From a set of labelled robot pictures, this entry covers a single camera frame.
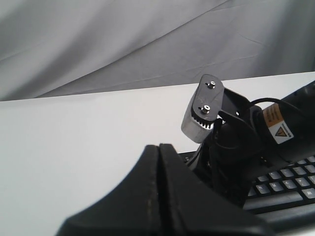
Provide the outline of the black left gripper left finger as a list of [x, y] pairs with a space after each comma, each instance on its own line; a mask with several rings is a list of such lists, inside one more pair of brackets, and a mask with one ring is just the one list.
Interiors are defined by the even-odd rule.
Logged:
[[125, 179], [101, 200], [67, 218], [59, 236], [159, 236], [158, 159], [146, 146]]

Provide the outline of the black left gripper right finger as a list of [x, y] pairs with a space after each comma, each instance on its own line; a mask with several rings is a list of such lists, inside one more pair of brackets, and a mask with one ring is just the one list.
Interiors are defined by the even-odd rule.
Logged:
[[200, 181], [171, 144], [159, 146], [159, 207], [165, 236], [275, 235], [265, 221]]

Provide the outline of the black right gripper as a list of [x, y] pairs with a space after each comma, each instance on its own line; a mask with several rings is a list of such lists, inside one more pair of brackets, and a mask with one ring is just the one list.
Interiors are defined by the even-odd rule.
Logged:
[[315, 153], [315, 85], [283, 99], [250, 101], [236, 117], [211, 125], [190, 169], [210, 188], [243, 204], [251, 182]]

